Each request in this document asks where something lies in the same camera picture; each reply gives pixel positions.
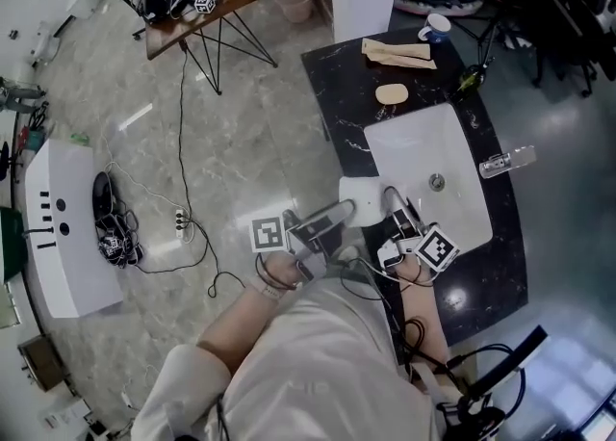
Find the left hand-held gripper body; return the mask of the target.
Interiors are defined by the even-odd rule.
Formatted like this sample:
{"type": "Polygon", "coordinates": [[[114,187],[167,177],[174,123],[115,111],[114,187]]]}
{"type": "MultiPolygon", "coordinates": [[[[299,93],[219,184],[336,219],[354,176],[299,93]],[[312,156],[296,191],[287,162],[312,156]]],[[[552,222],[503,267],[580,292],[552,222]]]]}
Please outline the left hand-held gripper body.
{"type": "Polygon", "coordinates": [[[310,241],[312,232],[304,232],[298,226],[300,220],[291,210],[276,217],[255,219],[250,223],[249,235],[252,251],[257,254],[256,268],[261,275],[262,254],[275,251],[287,252],[297,260],[304,276],[303,282],[311,282],[325,277],[327,256],[321,240],[310,241]]]}

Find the person's right forearm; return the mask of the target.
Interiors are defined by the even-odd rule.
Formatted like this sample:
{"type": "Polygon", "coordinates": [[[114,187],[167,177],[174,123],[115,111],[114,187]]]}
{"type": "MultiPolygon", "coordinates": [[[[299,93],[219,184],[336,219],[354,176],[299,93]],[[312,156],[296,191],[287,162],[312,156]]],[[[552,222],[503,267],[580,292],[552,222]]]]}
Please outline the person's right forearm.
{"type": "Polygon", "coordinates": [[[419,321],[422,326],[405,327],[406,339],[416,345],[423,337],[419,350],[440,363],[449,361],[449,346],[439,317],[434,288],[428,267],[422,266],[415,255],[407,255],[395,266],[403,304],[404,319],[419,321]]]}

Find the person's left forearm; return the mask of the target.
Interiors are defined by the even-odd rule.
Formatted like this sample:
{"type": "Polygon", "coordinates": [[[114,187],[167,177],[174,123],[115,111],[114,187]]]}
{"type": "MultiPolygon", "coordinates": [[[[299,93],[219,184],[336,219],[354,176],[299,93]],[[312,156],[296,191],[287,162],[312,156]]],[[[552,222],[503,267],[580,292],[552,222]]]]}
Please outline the person's left forearm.
{"type": "Polygon", "coordinates": [[[280,306],[249,286],[197,339],[196,346],[215,356],[233,376],[254,348],[280,306]]]}

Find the beige soap bar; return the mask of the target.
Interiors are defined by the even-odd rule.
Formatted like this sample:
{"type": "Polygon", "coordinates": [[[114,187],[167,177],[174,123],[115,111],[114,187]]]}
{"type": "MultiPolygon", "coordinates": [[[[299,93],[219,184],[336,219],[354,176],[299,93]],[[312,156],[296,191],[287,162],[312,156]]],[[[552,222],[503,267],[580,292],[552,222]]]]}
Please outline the beige soap bar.
{"type": "Polygon", "coordinates": [[[403,84],[381,85],[375,90],[375,98],[381,105],[397,105],[405,102],[409,91],[403,84]]]}

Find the black marble vanity counter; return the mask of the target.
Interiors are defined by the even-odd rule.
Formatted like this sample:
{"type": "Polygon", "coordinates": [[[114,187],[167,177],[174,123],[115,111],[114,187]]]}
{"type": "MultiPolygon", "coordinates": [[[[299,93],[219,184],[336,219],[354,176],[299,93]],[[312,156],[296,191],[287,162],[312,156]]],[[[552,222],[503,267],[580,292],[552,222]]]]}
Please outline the black marble vanity counter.
{"type": "MultiPolygon", "coordinates": [[[[463,71],[449,42],[431,51],[435,70],[379,65],[361,52],[357,39],[306,52],[301,60],[321,108],[325,129],[348,177],[376,177],[378,170],[364,129],[379,121],[447,103],[447,89],[463,71]],[[381,105],[375,90],[403,84],[408,99],[381,105]]],[[[453,108],[478,165],[501,154],[492,121],[478,94],[453,108]]],[[[524,238],[518,206],[508,173],[479,180],[493,237],[463,253],[435,282],[437,304],[448,341],[456,344],[505,319],[527,304],[524,238]]]]}

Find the white sink basin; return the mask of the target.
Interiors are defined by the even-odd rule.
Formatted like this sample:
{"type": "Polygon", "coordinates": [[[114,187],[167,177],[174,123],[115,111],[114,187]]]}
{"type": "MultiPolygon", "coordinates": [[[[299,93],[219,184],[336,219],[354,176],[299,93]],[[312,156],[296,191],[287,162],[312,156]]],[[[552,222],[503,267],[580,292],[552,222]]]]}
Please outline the white sink basin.
{"type": "Polygon", "coordinates": [[[409,200],[420,220],[438,223],[463,253],[493,237],[477,164],[458,116],[449,103],[379,121],[364,129],[378,175],[409,200]],[[441,192],[431,174],[446,180],[441,192]]]}

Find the chrome faucet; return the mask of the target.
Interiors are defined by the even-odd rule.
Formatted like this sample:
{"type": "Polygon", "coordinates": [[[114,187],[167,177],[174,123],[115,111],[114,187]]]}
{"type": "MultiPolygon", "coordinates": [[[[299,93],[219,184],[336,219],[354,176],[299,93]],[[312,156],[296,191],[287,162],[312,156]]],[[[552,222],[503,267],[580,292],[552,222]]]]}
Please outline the chrome faucet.
{"type": "Polygon", "coordinates": [[[534,163],[537,159],[533,145],[519,147],[507,153],[494,155],[478,165],[479,175],[483,179],[493,178],[512,169],[518,169],[534,163]]]}

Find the black body-worn bar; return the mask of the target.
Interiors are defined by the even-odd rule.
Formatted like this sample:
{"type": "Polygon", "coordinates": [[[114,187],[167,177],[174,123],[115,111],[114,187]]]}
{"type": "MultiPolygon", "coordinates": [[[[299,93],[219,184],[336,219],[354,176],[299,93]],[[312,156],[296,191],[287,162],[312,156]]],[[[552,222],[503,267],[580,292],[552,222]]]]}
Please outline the black body-worn bar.
{"type": "Polygon", "coordinates": [[[539,350],[547,338],[548,333],[545,329],[537,325],[516,349],[507,352],[499,364],[469,386],[468,397],[476,402],[514,372],[522,370],[529,358],[539,350]]]}

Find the person's light shirt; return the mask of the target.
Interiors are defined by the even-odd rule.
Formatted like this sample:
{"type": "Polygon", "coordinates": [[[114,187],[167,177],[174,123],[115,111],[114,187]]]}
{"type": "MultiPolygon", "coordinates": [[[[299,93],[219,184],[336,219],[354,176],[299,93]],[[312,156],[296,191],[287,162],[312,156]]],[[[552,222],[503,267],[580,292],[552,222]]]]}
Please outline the person's light shirt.
{"type": "Polygon", "coordinates": [[[440,441],[460,393],[399,366],[373,288],[319,280],[286,298],[236,372],[196,345],[167,356],[132,441],[440,441]]]}

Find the green glass bottle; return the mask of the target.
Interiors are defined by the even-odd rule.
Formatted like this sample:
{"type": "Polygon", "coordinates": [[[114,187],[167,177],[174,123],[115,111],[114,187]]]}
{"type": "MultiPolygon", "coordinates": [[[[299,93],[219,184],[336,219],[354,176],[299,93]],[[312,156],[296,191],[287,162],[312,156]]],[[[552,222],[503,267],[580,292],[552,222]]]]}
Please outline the green glass bottle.
{"type": "Polygon", "coordinates": [[[484,82],[486,65],[471,65],[459,77],[457,93],[469,94],[476,91],[484,82]]]}

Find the black oval pad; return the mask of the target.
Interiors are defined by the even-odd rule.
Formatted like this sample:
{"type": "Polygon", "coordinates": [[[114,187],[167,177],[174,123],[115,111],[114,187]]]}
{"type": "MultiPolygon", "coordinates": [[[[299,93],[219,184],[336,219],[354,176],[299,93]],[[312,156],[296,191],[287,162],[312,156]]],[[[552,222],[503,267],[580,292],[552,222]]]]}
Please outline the black oval pad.
{"type": "Polygon", "coordinates": [[[111,177],[107,172],[101,171],[95,176],[92,185],[92,210],[94,219],[100,221],[111,215],[114,211],[114,206],[115,196],[111,177]]]}

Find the blue mug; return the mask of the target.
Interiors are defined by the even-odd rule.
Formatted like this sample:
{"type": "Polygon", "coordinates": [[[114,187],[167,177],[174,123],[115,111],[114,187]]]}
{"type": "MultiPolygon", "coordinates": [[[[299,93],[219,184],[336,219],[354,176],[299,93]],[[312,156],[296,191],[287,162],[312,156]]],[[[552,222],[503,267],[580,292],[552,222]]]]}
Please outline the blue mug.
{"type": "Polygon", "coordinates": [[[443,15],[430,13],[425,20],[424,26],[418,33],[420,41],[429,43],[442,43],[449,39],[451,22],[443,15]]]}

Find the white slotted cabinet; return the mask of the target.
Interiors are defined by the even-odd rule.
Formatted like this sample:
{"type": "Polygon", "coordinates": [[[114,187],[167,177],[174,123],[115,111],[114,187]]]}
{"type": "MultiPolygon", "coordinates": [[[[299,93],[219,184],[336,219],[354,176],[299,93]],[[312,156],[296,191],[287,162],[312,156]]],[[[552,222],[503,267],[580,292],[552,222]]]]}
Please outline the white slotted cabinet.
{"type": "Polygon", "coordinates": [[[80,318],[123,300],[116,271],[98,249],[94,178],[90,147],[52,139],[25,172],[28,237],[56,319],[80,318]]]}

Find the pink bucket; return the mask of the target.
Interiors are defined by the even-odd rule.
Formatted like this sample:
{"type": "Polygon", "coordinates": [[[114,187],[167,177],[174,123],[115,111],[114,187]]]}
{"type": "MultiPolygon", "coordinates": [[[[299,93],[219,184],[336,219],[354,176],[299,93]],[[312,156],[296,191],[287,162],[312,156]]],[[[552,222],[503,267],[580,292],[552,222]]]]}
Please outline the pink bucket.
{"type": "Polygon", "coordinates": [[[302,23],[312,14],[312,0],[274,0],[284,16],[292,23],[302,23]]]}

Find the dark green crate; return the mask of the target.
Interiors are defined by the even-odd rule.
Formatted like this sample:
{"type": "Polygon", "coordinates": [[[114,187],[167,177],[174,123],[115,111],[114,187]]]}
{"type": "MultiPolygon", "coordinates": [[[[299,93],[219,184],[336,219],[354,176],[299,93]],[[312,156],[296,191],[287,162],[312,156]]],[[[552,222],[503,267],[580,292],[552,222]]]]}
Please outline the dark green crate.
{"type": "Polygon", "coordinates": [[[8,207],[0,207],[0,284],[21,273],[28,261],[23,236],[22,215],[8,207]]]}

